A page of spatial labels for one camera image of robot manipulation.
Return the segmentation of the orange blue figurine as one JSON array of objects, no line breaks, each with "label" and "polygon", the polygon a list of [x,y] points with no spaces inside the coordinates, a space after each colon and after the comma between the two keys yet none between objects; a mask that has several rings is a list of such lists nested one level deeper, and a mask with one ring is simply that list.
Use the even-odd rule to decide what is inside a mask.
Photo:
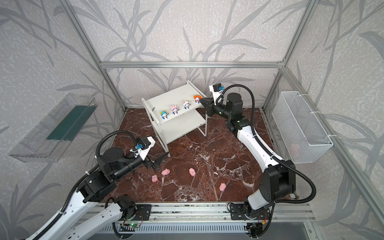
[{"label": "orange blue figurine", "polygon": [[194,95],[194,101],[196,104],[199,104],[202,99],[201,95]]}]

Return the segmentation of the white blue round figurine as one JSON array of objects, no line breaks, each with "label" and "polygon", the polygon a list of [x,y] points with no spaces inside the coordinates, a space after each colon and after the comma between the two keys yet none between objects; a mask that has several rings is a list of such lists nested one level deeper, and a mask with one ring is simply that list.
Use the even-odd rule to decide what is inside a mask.
[{"label": "white blue round figurine", "polygon": [[189,110],[190,109],[190,101],[184,101],[183,102],[183,107],[185,110]]}]

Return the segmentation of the pink hat blue figurine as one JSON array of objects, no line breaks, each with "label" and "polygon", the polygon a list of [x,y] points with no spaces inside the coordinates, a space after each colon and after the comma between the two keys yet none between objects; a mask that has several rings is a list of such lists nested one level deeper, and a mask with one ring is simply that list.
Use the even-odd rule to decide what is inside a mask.
[{"label": "pink hat blue figurine", "polygon": [[178,115],[178,113],[179,113],[179,108],[178,108],[177,105],[173,105],[173,106],[171,106],[171,110],[172,110],[173,115]]}]

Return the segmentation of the pink pig toy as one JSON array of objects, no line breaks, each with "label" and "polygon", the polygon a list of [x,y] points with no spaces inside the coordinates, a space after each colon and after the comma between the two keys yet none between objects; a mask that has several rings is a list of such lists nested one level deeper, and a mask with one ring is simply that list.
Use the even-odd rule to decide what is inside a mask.
[{"label": "pink pig toy", "polygon": [[195,177],[195,176],[196,176],[196,171],[195,171],[195,169],[193,169],[193,168],[190,168],[190,169],[189,169],[189,173],[190,173],[190,175],[191,175],[192,177]]},{"label": "pink pig toy", "polygon": [[157,183],[158,181],[159,181],[158,176],[157,175],[153,175],[152,176],[152,182],[153,183]]},{"label": "pink pig toy", "polygon": [[227,185],[225,183],[221,183],[220,186],[219,186],[219,190],[221,192],[223,192],[223,191],[225,191],[226,187],[227,187]]},{"label": "pink pig toy", "polygon": [[164,169],[162,172],[161,172],[161,174],[163,175],[163,176],[167,176],[167,175],[169,175],[170,174],[170,170],[169,169]]}]

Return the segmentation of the teal blue cat figurine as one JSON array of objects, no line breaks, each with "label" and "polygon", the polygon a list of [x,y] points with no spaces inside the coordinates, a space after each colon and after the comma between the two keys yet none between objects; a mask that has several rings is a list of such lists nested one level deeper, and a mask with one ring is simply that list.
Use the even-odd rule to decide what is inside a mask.
[{"label": "teal blue cat figurine", "polygon": [[164,111],[161,111],[160,112],[160,115],[161,115],[161,118],[163,119],[163,120],[167,120],[168,119],[168,112],[166,111],[166,110],[164,110]]}]

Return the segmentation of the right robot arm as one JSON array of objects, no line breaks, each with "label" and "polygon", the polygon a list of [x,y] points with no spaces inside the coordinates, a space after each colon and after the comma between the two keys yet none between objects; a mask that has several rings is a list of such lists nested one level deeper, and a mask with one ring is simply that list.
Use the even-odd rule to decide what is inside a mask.
[{"label": "right robot arm", "polygon": [[244,201],[244,213],[249,219],[264,211],[271,204],[294,193],[296,190],[296,174],[289,168],[295,168],[292,161],[282,165],[282,160],[256,133],[250,120],[243,115],[243,101],[240,94],[230,93],[227,103],[216,104],[213,98],[202,98],[208,116],[217,114],[226,119],[226,126],[240,142],[251,152],[263,171],[259,189]]}]

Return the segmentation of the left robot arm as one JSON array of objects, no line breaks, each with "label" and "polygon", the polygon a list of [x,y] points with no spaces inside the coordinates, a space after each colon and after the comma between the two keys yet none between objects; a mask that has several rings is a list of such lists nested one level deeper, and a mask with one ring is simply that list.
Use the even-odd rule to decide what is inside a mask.
[{"label": "left robot arm", "polygon": [[71,189],[63,207],[32,234],[30,240],[87,240],[102,228],[113,225],[121,219],[144,220],[145,215],[138,210],[135,202],[123,195],[108,200],[105,208],[81,224],[78,220],[109,195],[117,181],[133,172],[141,165],[157,167],[169,156],[165,153],[154,162],[148,160],[149,149],[140,150],[134,159],[127,159],[123,150],[111,148],[98,157],[99,165],[94,171],[85,174]]}]

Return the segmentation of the white two-tier metal shelf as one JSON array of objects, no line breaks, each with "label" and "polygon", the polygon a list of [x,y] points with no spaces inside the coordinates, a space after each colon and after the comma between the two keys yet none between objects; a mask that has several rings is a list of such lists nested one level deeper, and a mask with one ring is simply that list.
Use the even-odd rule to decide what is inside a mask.
[{"label": "white two-tier metal shelf", "polygon": [[206,97],[187,81],[185,85],[149,100],[142,98],[155,135],[166,153],[170,152],[170,143],[194,130],[199,130],[204,137],[207,135],[208,116],[202,116],[198,111],[203,106],[195,101],[195,96]]}]

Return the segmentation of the green circuit board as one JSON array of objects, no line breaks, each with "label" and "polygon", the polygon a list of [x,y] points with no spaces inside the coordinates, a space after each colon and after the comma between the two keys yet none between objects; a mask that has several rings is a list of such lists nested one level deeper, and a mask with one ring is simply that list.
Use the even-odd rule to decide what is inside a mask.
[{"label": "green circuit board", "polygon": [[121,229],[124,231],[132,231],[133,229],[140,228],[142,223],[123,223],[121,224]]}]

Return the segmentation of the pink toy in basket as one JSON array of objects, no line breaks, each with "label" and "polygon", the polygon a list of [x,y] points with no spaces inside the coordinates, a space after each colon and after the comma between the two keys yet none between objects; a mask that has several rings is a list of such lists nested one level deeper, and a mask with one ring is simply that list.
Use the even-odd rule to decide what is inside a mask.
[{"label": "pink toy in basket", "polygon": [[289,153],[293,160],[297,160],[301,156],[301,147],[298,144],[291,144],[288,147]]}]

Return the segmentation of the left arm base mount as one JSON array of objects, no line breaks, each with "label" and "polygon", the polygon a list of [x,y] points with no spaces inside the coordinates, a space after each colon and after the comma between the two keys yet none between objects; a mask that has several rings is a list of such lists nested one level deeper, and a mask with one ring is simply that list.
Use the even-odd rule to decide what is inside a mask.
[{"label": "left arm base mount", "polygon": [[[152,205],[136,204],[128,195],[118,197],[116,200],[110,197],[106,203],[118,204],[121,208],[123,223],[143,223],[150,219]],[[121,224],[112,223],[113,231],[120,240],[128,240],[137,229],[132,231],[124,231]]]}]

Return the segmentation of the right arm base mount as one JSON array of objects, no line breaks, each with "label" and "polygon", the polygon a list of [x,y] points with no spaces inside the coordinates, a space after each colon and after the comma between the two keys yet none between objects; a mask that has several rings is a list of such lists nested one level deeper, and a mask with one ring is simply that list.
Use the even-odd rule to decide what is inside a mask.
[{"label": "right arm base mount", "polygon": [[231,220],[250,220],[244,226],[246,235],[251,239],[259,239],[264,235],[271,225],[271,219],[275,210],[275,206],[271,208],[262,207],[259,210],[253,210],[246,203],[235,204],[228,203],[227,210],[231,215]]}]

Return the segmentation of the clear plastic wall bin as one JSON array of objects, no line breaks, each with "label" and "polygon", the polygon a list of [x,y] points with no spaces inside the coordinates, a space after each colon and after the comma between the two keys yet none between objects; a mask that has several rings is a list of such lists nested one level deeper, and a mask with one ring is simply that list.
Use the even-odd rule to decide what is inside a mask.
[{"label": "clear plastic wall bin", "polygon": [[56,163],[98,107],[95,98],[67,94],[9,155],[23,163]]}]

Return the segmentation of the aluminium enclosure frame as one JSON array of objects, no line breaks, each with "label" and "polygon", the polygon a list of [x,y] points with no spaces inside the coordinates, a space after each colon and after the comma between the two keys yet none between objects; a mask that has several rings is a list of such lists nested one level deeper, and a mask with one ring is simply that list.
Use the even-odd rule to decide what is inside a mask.
[{"label": "aluminium enclosure frame", "polygon": [[[307,94],[307,91],[302,87],[298,82],[297,78],[294,76],[292,71],[288,68],[288,63],[293,56],[295,49],[297,48],[301,37],[304,34],[306,27],[309,25],[310,20],[312,19],[316,7],[319,4],[319,1],[308,1],[305,5],[304,14],[299,22],[299,26],[295,31],[294,37],[288,48],[288,52],[281,61],[277,62],[183,62],[183,61],[155,61],[155,62],[102,62],[97,56],[95,48],[92,46],[89,37],[86,34],[80,20],[77,17],[74,7],[71,5],[70,1],[59,1],[60,12],[65,14],[69,19],[76,33],[78,34],[80,40],[82,41],[87,52],[91,56],[93,61],[92,67],[96,68],[97,73],[99,73],[103,80],[107,83],[108,88],[112,91],[114,97],[117,99],[119,105],[123,110],[127,109],[127,106],[123,102],[121,95],[117,92],[116,87],[113,85],[108,74],[106,73],[107,68],[143,68],[143,69],[155,69],[155,68],[223,68],[223,69],[232,69],[232,68],[243,68],[243,69],[278,69],[278,75],[273,83],[273,86],[268,94],[266,102],[270,102],[271,97],[277,85],[280,82],[281,77],[285,77],[290,83],[291,87],[301,93],[304,101],[309,105],[313,111],[318,111],[318,107],[312,101],[310,96]],[[342,140],[339,136],[335,137],[334,147],[335,155],[338,157],[341,165],[344,167],[346,173],[350,176],[351,180],[354,182],[355,186],[360,191],[362,197],[365,199],[367,205],[371,208],[372,212],[375,214],[380,224],[384,223],[384,200],[380,196],[379,192],[374,188],[372,182],[369,178],[363,173],[363,170],[358,166],[358,163],[353,159],[352,155],[348,152],[346,146],[342,143]]]}]

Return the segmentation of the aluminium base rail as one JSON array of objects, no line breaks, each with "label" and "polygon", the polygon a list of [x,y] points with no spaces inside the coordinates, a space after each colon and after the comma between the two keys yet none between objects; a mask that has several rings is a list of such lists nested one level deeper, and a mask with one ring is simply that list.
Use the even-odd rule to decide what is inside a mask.
[{"label": "aluminium base rail", "polygon": [[[226,202],[138,203],[152,205],[150,219],[144,221],[134,234],[197,234],[246,233],[250,220],[231,220]],[[285,236],[304,229],[304,238],[322,240],[323,236],[308,204],[279,204],[275,207],[269,233]],[[109,225],[98,231],[112,234]]]}]

